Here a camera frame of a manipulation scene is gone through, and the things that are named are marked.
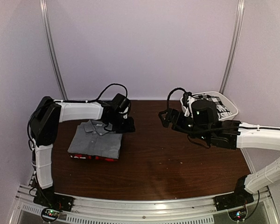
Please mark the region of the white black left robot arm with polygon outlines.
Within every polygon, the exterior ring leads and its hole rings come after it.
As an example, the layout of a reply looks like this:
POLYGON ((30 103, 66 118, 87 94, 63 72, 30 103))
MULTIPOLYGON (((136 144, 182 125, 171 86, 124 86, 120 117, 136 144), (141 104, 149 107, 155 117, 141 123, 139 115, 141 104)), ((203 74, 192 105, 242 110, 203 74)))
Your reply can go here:
POLYGON ((32 164, 37 184, 43 189, 40 200, 47 207, 54 207, 58 198, 49 188, 53 187, 51 156, 59 124, 71 120, 98 120, 112 125, 115 133, 134 133, 134 119, 129 116, 131 101, 118 93, 112 100, 56 100, 45 96, 28 121, 28 144, 33 153, 32 164))

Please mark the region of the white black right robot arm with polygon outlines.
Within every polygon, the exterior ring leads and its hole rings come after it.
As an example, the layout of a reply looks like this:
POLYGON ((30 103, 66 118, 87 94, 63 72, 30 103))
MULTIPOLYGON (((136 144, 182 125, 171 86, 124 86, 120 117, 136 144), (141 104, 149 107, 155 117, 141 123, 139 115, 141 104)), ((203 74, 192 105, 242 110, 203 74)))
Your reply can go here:
MULTIPOLYGON (((219 121, 216 105, 208 100, 197 100, 191 104, 191 114, 184 115, 168 108, 166 122, 172 129, 199 138, 207 146, 227 149, 256 148, 280 151, 280 127, 251 125, 237 120, 219 121)), ((230 202, 240 206, 248 194, 280 180, 280 157, 261 170, 240 178, 230 202)))

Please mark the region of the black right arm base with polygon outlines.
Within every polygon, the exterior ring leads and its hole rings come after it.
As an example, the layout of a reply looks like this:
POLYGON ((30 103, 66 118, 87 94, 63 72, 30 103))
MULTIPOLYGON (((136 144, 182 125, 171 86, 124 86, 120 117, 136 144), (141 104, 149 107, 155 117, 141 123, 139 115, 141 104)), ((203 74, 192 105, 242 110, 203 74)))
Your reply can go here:
POLYGON ((254 202, 253 194, 245 190, 235 191, 214 198, 217 211, 227 210, 229 218, 234 222, 244 221, 248 216, 247 204, 254 202))

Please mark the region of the grey long sleeve shirt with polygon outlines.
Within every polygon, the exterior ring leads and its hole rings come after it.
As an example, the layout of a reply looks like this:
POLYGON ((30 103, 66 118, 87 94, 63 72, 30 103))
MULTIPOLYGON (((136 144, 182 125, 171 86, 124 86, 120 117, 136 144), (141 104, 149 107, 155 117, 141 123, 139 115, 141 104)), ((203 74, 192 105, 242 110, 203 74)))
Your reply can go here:
POLYGON ((77 126, 68 153, 118 159, 122 134, 111 129, 111 124, 98 120, 82 122, 77 126))

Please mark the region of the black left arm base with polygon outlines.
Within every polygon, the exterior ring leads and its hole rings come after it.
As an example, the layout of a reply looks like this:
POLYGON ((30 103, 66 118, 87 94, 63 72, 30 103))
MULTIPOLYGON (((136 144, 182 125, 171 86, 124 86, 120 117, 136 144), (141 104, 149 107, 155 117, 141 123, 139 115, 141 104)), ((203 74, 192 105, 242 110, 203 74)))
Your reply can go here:
POLYGON ((43 206, 41 210, 41 218, 46 223, 56 221, 63 212, 70 212, 72 210, 74 198, 71 196, 64 196, 60 194, 53 194, 45 196, 40 190, 35 194, 33 202, 43 206))

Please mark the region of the red black plaid shirt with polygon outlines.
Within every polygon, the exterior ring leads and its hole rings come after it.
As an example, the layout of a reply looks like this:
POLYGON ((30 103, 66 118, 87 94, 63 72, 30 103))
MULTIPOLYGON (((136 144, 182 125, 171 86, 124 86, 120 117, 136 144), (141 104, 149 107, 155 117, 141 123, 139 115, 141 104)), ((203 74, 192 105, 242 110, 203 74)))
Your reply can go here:
POLYGON ((95 156, 95 155, 86 155, 86 154, 69 154, 69 157, 72 159, 85 159, 85 160, 97 160, 97 161, 108 161, 108 162, 118 161, 118 159, 112 159, 112 158, 95 156))

